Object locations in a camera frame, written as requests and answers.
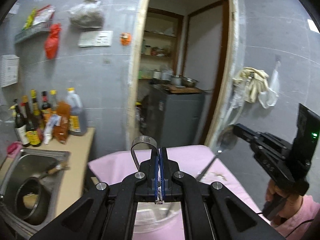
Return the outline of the brown snack packet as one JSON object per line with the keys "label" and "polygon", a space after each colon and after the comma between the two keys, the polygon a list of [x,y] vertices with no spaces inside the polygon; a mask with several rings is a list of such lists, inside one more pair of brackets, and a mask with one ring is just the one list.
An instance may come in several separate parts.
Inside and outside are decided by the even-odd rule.
{"label": "brown snack packet", "polygon": [[56,114],[58,121],[54,126],[54,138],[61,144],[65,144],[68,138],[69,117],[71,106],[64,101],[58,102]]}

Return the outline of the orange wall hook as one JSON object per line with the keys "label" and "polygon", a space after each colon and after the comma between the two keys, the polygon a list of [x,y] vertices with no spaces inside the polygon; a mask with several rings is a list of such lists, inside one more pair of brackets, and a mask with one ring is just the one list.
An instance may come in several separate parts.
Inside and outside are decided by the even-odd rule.
{"label": "orange wall hook", "polygon": [[122,46],[128,46],[131,43],[132,36],[130,33],[121,33],[120,43]]}

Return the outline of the steel bowl on cabinet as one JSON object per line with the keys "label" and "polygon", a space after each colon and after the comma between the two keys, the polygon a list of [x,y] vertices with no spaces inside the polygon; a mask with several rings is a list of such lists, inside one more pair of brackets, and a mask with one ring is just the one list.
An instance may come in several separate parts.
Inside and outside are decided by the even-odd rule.
{"label": "steel bowl on cabinet", "polygon": [[182,85],[187,88],[194,88],[198,84],[198,81],[188,77],[182,77]]}

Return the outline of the white plastic utensil holder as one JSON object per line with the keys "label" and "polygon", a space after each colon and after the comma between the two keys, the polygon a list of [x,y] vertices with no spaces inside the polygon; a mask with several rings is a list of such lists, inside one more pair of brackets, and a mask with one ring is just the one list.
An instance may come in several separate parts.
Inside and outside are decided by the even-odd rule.
{"label": "white plastic utensil holder", "polygon": [[148,233],[156,231],[176,220],[180,214],[180,202],[164,204],[139,202],[133,232]]}

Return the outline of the white wall box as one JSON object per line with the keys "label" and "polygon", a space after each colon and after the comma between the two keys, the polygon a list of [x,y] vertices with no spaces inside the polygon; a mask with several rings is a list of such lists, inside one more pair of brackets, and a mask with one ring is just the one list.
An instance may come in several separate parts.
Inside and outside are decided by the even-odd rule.
{"label": "white wall box", "polygon": [[18,83],[20,58],[16,55],[1,56],[1,88]]}

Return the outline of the steel kitchen sink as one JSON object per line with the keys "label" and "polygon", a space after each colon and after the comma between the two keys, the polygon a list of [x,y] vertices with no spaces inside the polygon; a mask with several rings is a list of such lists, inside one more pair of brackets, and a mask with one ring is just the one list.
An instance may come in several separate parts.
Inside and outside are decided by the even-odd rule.
{"label": "steel kitchen sink", "polygon": [[60,163],[66,163],[69,156],[68,151],[23,148],[9,166],[1,183],[1,217],[21,237],[29,239],[54,219],[64,171],[58,171],[54,175],[41,179],[41,184],[49,193],[49,198],[44,219],[40,223],[31,224],[17,216],[15,200],[18,189],[26,179],[40,177]]}

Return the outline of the wine bottle white label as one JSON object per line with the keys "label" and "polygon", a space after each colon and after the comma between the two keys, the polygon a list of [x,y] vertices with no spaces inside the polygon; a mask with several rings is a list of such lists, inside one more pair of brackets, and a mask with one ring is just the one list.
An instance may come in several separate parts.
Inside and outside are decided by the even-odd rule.
{"label": "wine bottle white label", "polygon": [[28,147],[28,146],[30,146],[30,142],[29,142],[29,139],[27,138],[27,135],[26,135],[27,123],[26,123],[24,115],[20,111],[20,107],[18,105],[17,99],[14,99],[13,102],[14,102],[14,110],[16,113],[16,115],[15,115],[15,131],[18,135],[20,142],[22,143],[22,146]]}

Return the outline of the wooden shelf unit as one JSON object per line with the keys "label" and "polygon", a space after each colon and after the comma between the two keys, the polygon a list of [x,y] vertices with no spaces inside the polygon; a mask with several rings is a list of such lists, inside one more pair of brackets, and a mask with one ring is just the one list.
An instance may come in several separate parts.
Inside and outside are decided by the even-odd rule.
{"label": "wooden shelf unit", "polygon": [[152,80],[162,72],[177,73],[184,16],[149,8],[144,25],[138,78]]}

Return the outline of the steel spoon apart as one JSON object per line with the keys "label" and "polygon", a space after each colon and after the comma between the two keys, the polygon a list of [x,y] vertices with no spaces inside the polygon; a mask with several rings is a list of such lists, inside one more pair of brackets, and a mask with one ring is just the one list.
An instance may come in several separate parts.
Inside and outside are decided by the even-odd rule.
{"label": "steel spoon apart", "polygon": [[213,165],[214,161],[224,152],[230,151],[238,142],[238,137],[233,132],[234,125],[225,127],[216,142],[215,155],[207,166],[196,176],[196,181],[201,181],[204,175],[208,172],[209,168]]}

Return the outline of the dark soy sauce bottle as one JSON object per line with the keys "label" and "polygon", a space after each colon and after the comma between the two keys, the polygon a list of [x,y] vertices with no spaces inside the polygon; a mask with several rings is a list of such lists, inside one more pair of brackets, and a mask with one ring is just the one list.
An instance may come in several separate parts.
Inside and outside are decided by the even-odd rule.
{"label": "dark soy sauce bottle", "polygon": [[41,145],[41,140],[38,133],[38,130],[39,130],[38,124],[30,111],[28,97],[26,95],[22,96],[22,102],[23,102],[25,113],[27,116],[27,126],[26,126],[27,138],[29,139],[31,146],[39,147]]}

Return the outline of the white wall switch panel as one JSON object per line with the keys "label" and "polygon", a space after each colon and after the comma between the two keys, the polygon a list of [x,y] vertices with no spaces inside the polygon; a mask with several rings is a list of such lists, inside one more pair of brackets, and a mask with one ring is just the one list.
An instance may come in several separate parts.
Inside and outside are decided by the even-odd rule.
{"label": "white wall switch panel", "polygon": [[86,31],[81,33],[79,47],[108,47],[112,45],[113,31]]}

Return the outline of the black tracker with green light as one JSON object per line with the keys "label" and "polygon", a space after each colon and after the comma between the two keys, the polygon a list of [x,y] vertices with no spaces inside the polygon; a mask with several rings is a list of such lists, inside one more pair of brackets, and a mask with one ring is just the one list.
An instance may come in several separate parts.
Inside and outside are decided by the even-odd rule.
{"label": "black tracker with green light", "polygon": [[319,140],[319,115],[299,104],[297,134],[288,156],[293,171],[306,176]]}

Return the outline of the hanging bag of dried goods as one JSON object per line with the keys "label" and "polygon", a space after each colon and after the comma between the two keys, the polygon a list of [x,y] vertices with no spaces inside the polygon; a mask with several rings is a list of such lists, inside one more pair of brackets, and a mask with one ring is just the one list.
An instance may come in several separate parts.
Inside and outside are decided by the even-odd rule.
{"label": "hanging bag of dried goods", "polygon": [[104,24],[101,0],[82,0],[68,11],[70,23],[80,29],[100,29]]}

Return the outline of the steel spoon pile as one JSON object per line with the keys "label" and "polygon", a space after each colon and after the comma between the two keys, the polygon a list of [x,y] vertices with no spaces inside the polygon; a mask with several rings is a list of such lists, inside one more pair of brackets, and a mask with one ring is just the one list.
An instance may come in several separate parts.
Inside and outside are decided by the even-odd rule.
{"label": "steel spoon pile", "polygon": [[151,154],[151,156],[159,156],[156,140],[147,135],[136,137],[131,144],[130,153],[138,171],[140,170],[141,157],[145,157],[147,152]]}

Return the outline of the grey cabinet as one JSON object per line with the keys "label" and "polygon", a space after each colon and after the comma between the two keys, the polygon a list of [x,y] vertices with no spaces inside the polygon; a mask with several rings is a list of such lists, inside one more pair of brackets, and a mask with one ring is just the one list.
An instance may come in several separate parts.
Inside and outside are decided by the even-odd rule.
{"label": "grey cabinet", "polygon": [[159,147],[191,145],[203,105],[203,92],[172,94],[159,85],[151,85],[144,134],[155,139]]}

